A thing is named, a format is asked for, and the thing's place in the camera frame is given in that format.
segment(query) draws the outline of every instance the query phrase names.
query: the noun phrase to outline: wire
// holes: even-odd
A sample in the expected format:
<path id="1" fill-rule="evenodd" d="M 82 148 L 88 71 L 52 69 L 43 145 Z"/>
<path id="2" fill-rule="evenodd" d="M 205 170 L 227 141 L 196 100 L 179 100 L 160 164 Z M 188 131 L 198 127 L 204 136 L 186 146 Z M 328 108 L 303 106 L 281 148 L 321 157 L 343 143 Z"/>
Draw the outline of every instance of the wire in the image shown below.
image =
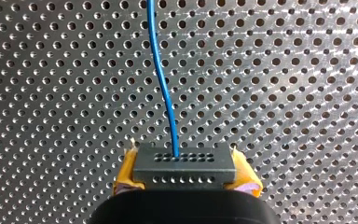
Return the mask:
<path id="1" fill-rule="evenodd" d="M 176 132 L 175 114 L 172 109 L 172 102 L 170 93 L 168 91 L 167 83 L 165 82 L 164 71 L 161 67 L 161 59 L 158 52 L 158 41 L 156 36 L 156 22 L 155 22 L 155 3 L 154 0 L 147 0 L 147 25 L 149 28 L 150 46 L 153 52 L 153 61 L 156 66 L 157 77 L 159 86 L 161 87 L 162 97 L 165 101 L 165 107 L 167 107 L 168 121 L 171 128 L 172 139 L 172 154 L 174 157 L 179 156 L 179 144 Z"/>

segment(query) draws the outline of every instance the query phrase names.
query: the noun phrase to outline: hole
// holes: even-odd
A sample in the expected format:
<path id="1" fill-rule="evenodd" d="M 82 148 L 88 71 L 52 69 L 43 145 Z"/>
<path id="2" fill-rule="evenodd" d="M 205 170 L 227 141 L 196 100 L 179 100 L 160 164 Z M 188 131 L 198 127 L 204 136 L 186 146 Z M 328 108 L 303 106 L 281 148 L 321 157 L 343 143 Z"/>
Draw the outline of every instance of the hole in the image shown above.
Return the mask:
<path id="1" fill-rule="evenodd" d="M 90 10 L 90 9 L 92 8 L 91 2 L 84 2 L 84 3 L 83 3 L 83 8 L 84 8 L 85 10 Z"/>

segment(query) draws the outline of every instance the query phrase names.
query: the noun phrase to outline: perforated metal sheet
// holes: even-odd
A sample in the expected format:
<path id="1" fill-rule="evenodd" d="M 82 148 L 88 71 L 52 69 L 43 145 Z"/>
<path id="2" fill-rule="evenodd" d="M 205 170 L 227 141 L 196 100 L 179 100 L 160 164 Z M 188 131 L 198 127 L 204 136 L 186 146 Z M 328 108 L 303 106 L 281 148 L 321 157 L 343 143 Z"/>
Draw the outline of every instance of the perforated metal sheet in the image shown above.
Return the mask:
<path id="1" fill-rule="evenodd" d="M 157 6 L 182 147 L 244 150 L 283 223 L 358 222 L 358 1 Z M 86 223 L 131 136 L 168 147 L 153 70 L 145 1 L 0 1 L 0 223 Z"/>

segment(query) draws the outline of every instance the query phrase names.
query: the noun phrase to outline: blue wire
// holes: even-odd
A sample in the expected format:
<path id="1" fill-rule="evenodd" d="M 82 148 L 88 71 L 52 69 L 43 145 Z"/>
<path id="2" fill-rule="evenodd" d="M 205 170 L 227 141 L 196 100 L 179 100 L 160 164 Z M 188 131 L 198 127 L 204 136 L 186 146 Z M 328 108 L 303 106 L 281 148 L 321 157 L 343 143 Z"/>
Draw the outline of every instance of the blue wire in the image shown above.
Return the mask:
<path id="1" fill-rule="evenodd" d="M 154 0 L 147 0 L 147 25 L 149 27 L 150 46 L 153 52 L 153 61 L 156 66 L 157 77 L 159 81 L 159 86 L 161 87 L 162 97 L 164 98 L 165 101 L 165 107 L 167 107 L 168 121 L 170 122 L 172 154 L 174 157 L 178 157 L 179 144 L 178 144 L 178 138 L 176 132 L 175 114 L 172 109 L 171 97 L 168 91 L 167 83 L 165 82 L 164 71 L 162 70 L 161 67 L 161 63 L 160 63 L 161 59 L 159 58 L 159 52 L 158 52 Z"/>

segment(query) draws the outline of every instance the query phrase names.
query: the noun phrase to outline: blue insulated wire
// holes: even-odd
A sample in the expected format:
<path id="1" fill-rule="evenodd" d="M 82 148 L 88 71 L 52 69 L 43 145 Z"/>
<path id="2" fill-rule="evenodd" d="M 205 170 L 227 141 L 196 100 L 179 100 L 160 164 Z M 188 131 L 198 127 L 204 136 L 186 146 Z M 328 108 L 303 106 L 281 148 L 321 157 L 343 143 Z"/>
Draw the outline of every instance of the blue insulated wire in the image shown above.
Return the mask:
<path id="1" fill-rule="evenodd" d="M 156 66 L 158 82 L 159 82 L 159 86 L 161 87 L 162 97 L 164 98 L 165 101 L 165 107 L 167 107 L 168 121 L 170 122 L 172 153 L 174 157 L 178 157 L 179 144 L 178 144 L 178 137 L 176 132 L 175 114 L 172 109 L 171 97 L 168 91 L 167 83 L 165 82 L 164 72 L 162 70 L 161 63 L 160 63 L 161 59 L 159 58 L 159 52 L 158 52 L 154 0 L 147 0 L 147 25 L 150 35 L 150 47 L 153 52 L 153 61 Z"/>

